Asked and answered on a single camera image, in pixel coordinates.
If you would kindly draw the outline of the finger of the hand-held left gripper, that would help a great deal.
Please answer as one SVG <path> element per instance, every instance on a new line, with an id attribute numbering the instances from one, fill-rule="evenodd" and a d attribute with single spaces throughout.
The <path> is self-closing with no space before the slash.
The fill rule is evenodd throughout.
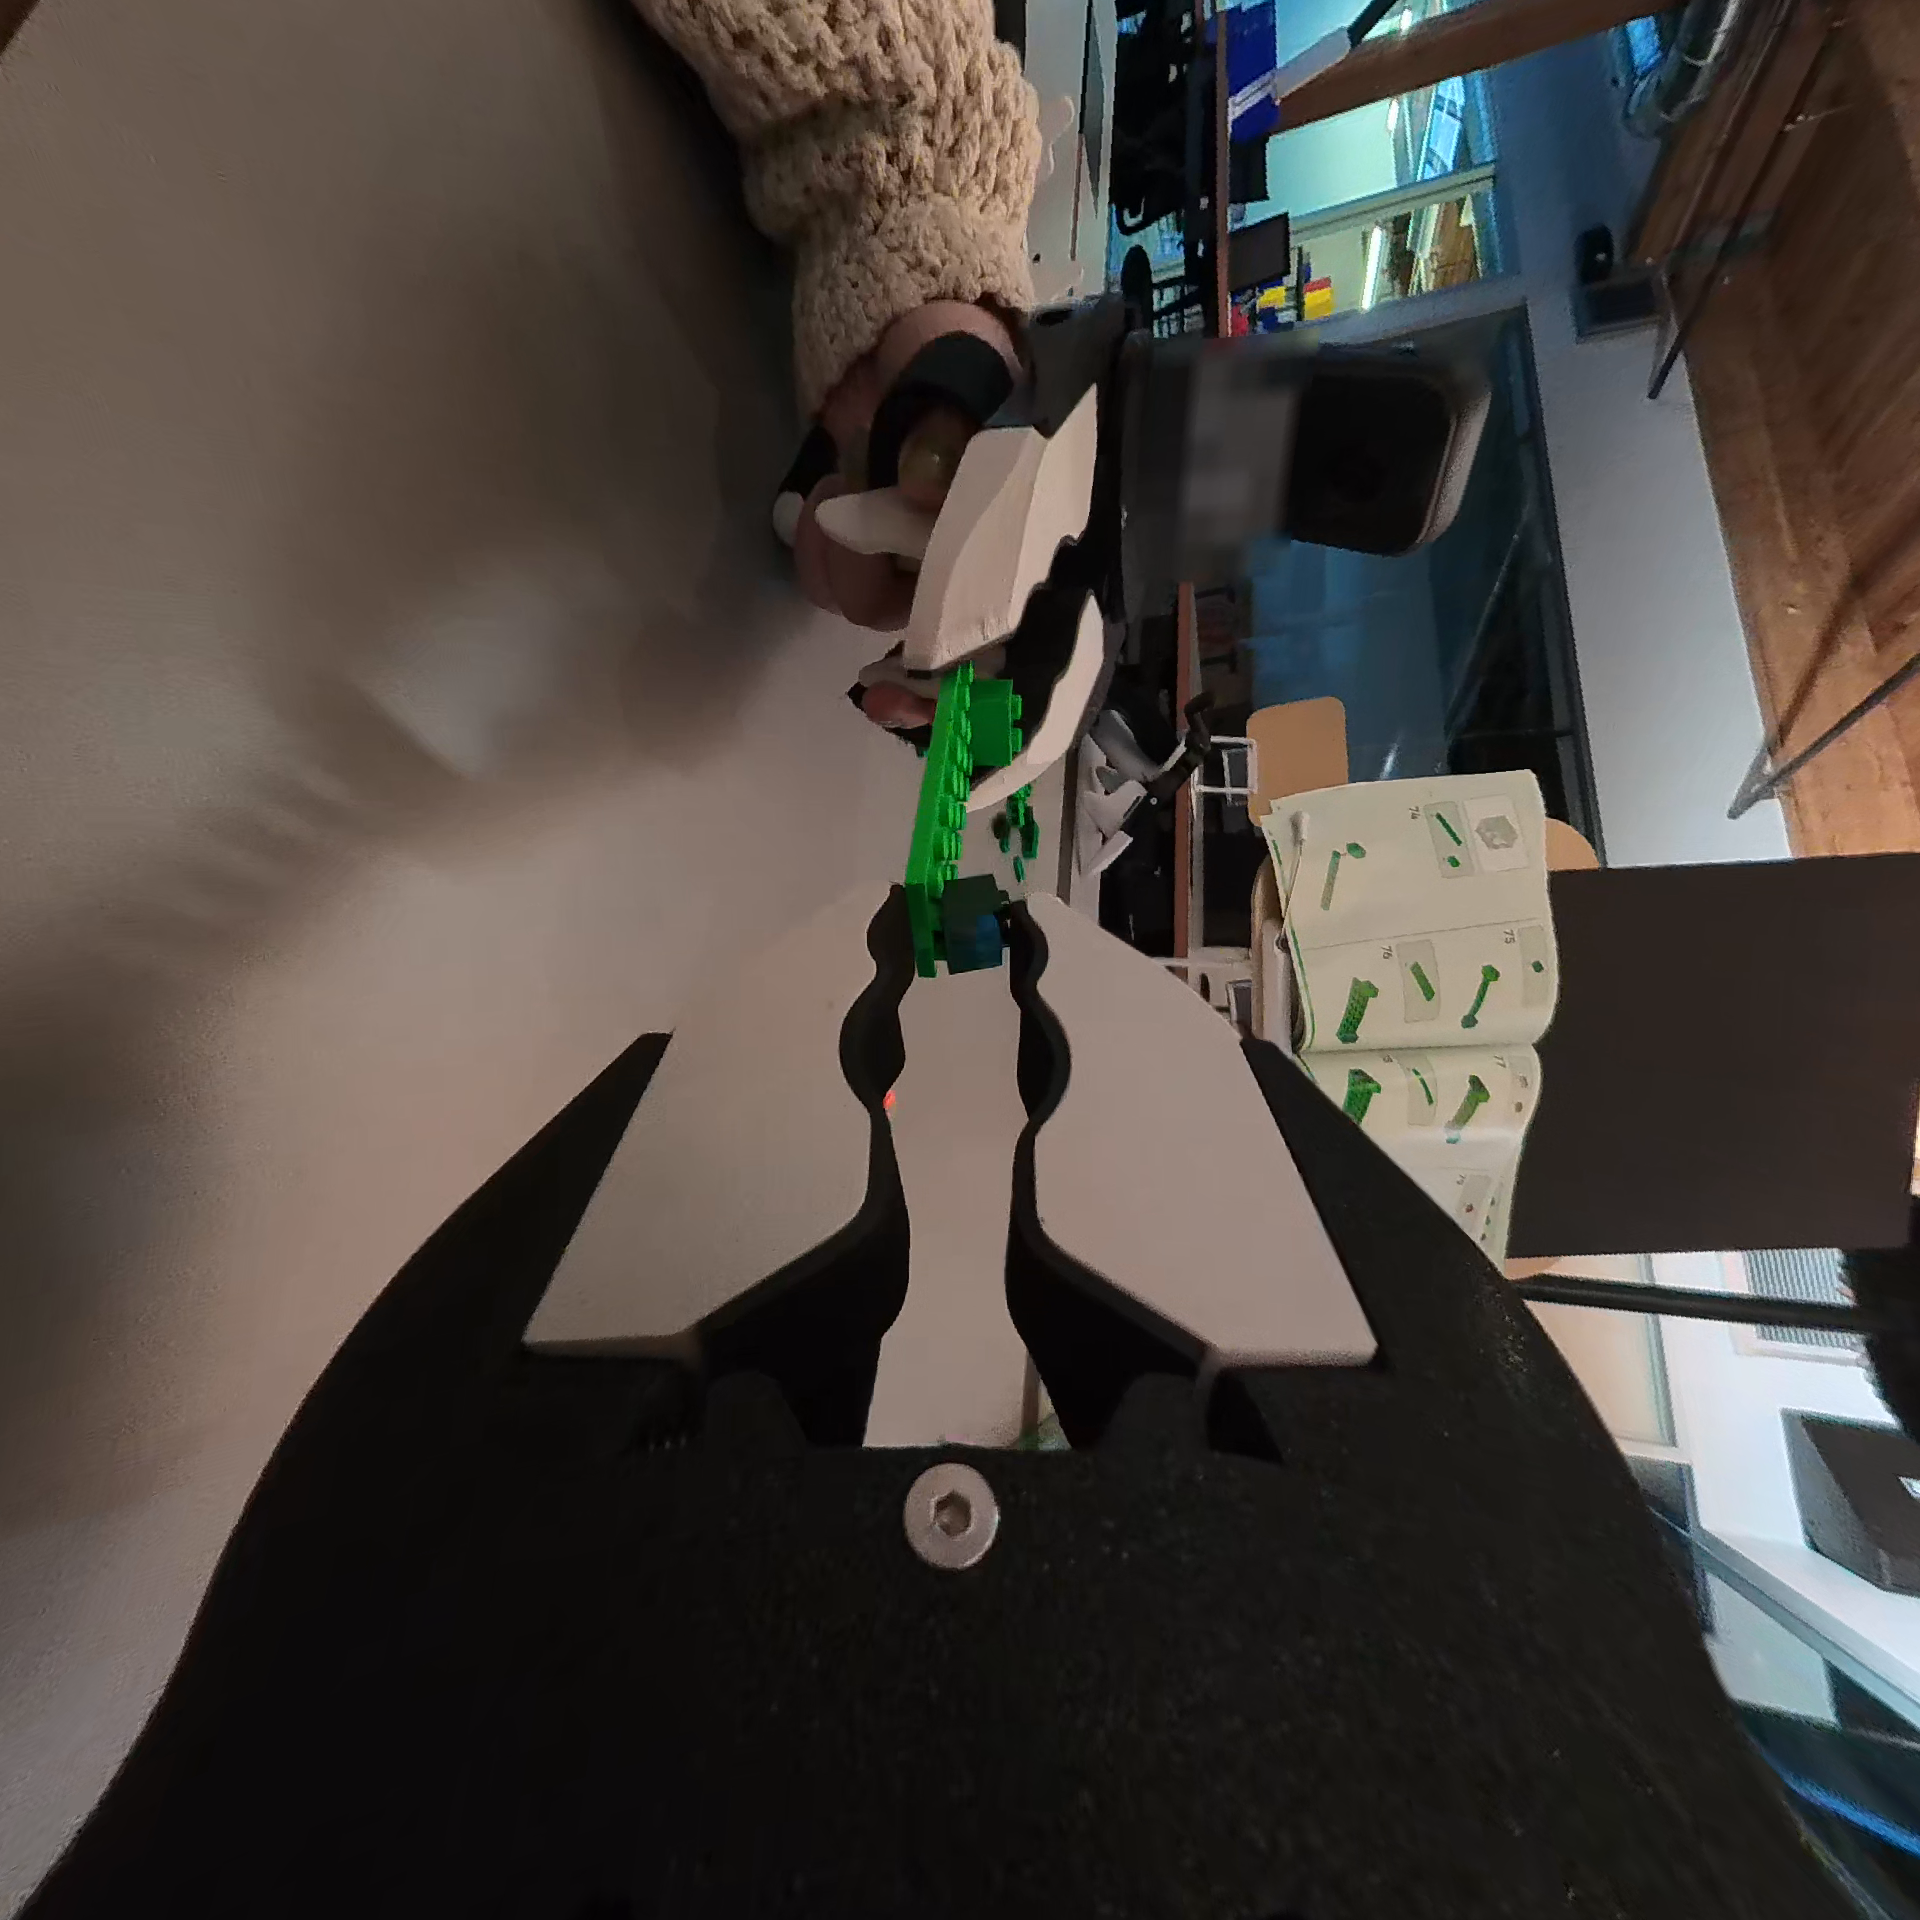
<path id="1" fill-rule="evenodd" d="M 968 446 L 932 524 L 904 628 L 906 671 L 952 671 L 1008 641 L 1093 512 L 1098 401 L 1042 432 L 990 426 Z"/>
<path id="2" fill-rule="evenodd" d="M 968 698 L 968 814 L 994 812 L 1028 788 L 1086 732 L 1109 678 L 1101 609 L 1096 596 L 1041 596 L 980 663 L 990 672 Z"/>

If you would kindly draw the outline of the small black box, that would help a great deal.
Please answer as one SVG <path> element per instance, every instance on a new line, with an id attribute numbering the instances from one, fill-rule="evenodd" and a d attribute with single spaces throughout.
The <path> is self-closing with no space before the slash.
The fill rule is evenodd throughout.
<path id="1" fill-rule="evenodd" d="M 1812 1553 L 1884 1593 L 1917 1595 L 1917 1444 L 1900 1428 L 1784 1411 L 1792 1498 Z"/>

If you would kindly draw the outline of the person's left hand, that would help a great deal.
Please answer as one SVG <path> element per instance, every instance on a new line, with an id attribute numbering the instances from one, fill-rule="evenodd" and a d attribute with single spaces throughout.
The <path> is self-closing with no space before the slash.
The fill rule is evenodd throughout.
<path id="1" fill-rule="evenodd" d="M 874 416 L 901 372 L 925 347 L 963 334 L 988 345 L 1012 378 L 1020 375 L 1018 336 L 996 305 L 925 302 L 888 327 L 878 345 L 842 375 L 813 416 L 833 442 L 834 466 L 800 507 L 795 570 L 805 596 L 817 609 L 854 626 L 899 632 L 907 623 L 917 582 L 893 555 L 867 555 L 834 543 L 818 524 L 818 507 L 864 488 Z M 971 416 L 936 408 L 904 438 L 896 484 L 910 507 L 923 514 L 942 511 L 974 432 Z"/>

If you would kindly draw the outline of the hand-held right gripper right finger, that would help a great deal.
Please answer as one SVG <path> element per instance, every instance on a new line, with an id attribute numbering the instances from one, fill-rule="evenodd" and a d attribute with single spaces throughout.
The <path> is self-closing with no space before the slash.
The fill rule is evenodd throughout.
<path id="1" fill-rule="evenodd" d="M 1020 1012 L 1004 1294 L 1073 1449 L 1149 1379 L 1261 1452 L 1233 1379 L 1378 1355 L 1243 1044 L 1168 970 L 1057 897 L 1008 912 Z"/>

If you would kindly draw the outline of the black board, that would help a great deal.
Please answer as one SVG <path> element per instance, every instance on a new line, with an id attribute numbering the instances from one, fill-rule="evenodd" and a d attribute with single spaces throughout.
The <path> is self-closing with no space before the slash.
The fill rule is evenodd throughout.
<path id="1" fill-rule="evenodd" d="M 1549 902 L 1508 1255 L 1908 1239 L 1916 852 L 1558 872 Z"/>

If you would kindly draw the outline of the green lego plate assembly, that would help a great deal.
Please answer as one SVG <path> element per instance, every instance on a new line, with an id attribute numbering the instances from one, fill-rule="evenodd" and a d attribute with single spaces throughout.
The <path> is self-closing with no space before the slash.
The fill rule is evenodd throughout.
<path id="1" fill-rule="evenodd" d="M 963 878 L 971 787 L 969 694 L 980 678 L 960 663 L 942 684 L 923 752 L 918 803 L 904 872 L 904 902 L 917 977 L 946 971 L 937 950 L 940 897 Z M 1012 899 L 1002 918 L 1004 935 Z"/>

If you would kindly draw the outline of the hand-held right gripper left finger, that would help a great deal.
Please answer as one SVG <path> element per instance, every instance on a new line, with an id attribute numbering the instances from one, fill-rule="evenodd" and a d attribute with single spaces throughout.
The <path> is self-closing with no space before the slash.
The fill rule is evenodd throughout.
<path id="1" fill-rule="evenodd" d="M 860 1449 L 910 1279 L 885 1103 L 913 979 L 904 890 L 875 882 L 726 962 L 670 1033 L 525 1351 L 768 1377 L 811 1444 Z"/>

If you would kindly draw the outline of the dark green lego piece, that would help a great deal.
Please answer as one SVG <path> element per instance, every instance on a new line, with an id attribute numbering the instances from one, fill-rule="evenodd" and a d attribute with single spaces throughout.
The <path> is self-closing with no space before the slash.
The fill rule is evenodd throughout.
<path id="1" fill-rule="evenodd" d="M 937 950 L 948 977 L 1002 967 L 1011 899 L 990 873 L 952 880 L 940 897 Z"/>

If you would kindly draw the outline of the person's left forearm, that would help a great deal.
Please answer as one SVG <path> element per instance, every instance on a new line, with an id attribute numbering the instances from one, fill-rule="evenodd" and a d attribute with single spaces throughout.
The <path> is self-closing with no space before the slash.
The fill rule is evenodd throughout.
<path id="1" fill-rule="evenodd" d="M 1041 99 L 988 3 L 637 3 L 786 252 L 800 408 L 937 302 L 1024 314 Z"/>

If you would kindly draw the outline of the lego instruction booklet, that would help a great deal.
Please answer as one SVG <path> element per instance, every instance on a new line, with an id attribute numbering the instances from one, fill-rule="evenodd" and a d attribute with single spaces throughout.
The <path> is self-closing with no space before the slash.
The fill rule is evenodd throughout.
<path id="1" fill-rule="evenodd" d="M 1264 816 L 1296 1063 L 1496 1264 L 1558 995 L 1546 831 L 1531 771 L 1323 787 Z"/>

